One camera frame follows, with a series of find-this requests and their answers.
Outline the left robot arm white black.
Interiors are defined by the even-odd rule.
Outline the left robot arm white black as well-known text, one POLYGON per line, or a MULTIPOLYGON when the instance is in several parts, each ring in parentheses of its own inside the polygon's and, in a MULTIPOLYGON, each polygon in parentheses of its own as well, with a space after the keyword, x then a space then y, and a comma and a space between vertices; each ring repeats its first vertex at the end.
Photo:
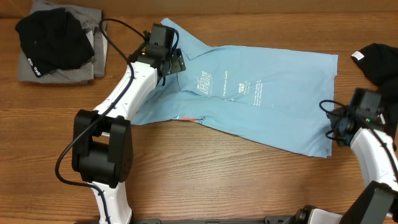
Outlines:
POLYGON ((133 223, 125 184, 133 160, 131 123, 147 95, 185 69, 180 49, 165 57, 141 52, 101 104, 76 114, 72 168, 95 195, 99 223, 133 223))

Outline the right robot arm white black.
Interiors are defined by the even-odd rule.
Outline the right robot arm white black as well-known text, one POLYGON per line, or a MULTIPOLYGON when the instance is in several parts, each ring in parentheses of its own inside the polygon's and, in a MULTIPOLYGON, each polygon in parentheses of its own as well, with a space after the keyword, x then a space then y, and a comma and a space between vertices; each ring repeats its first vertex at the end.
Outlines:
POLYGON ((397 222, 397 158, 393 140, 377 131, 354 111, 350 111, 360 128, 349 146, 359 162, 365 189, 354 204, 340 215, 306 206, 286 223, 383 223, 386 217, 397 222))

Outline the light blue t-shirt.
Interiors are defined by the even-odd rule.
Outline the light blue t-shirt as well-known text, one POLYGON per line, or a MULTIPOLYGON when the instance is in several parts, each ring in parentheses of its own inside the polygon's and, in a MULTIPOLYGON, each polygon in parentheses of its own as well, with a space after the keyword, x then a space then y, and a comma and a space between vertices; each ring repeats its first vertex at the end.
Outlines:
POLYGON ((188 120, 286 151, 328 157, 338 56, 286 49, 210 47, 179 27, 186 69, 169 75, 133 120, 188 120))

